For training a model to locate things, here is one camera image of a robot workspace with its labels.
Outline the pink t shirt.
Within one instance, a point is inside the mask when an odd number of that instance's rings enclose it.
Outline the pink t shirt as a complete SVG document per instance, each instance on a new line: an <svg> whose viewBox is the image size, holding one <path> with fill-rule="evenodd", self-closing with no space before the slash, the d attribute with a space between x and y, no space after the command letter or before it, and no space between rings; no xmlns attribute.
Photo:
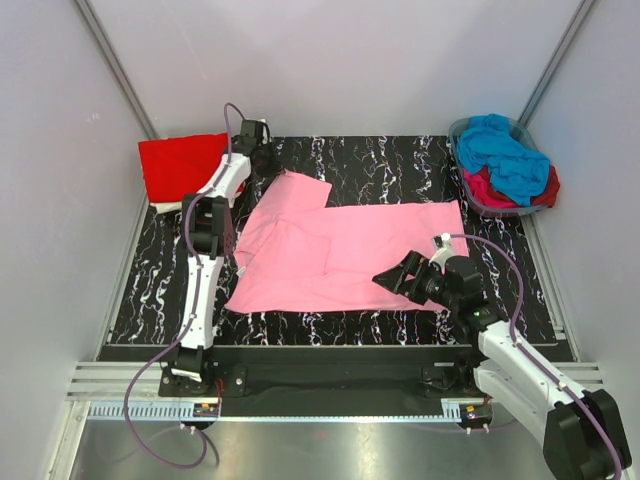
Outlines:
<svg viewBox="0 0 640 480"><path fill-rule="evenodd" d="M330 207L331 184L285 172L252 210L236 244L239 279L226 307L256 312L416 310L373 282L433 237L460 235L457 201Z"/></svg>

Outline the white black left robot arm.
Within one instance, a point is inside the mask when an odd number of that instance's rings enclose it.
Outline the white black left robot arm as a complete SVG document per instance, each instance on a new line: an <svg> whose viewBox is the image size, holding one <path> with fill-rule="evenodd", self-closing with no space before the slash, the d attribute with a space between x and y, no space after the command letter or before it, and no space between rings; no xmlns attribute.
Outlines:
<svg viewBox="0 0 640 480"><path fill-rule="evenodd" d="M240 133L223 148L211 178L182 202L182 239L187 255L187 290L171 374L200 384L213 382L213 314L225 259L233 253L231 209L238 189L254 174L279 169L266 121L243 120Z"/></svg>

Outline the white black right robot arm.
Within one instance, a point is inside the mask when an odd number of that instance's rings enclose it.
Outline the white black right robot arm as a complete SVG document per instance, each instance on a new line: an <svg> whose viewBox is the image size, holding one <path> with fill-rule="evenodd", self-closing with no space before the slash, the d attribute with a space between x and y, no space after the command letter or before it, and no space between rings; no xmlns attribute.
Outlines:
<svg viewBox="0 0 640 480"><path fill-rule="evenodd" d="M582 386L536 350L485 299L475 262L455 254L453 241L437 236L432 257L410 251L372 280L413 303L434 302L451 312L473 348L460 373L529 431L555 478L621 478L632 457L614 397Z"/></svg>

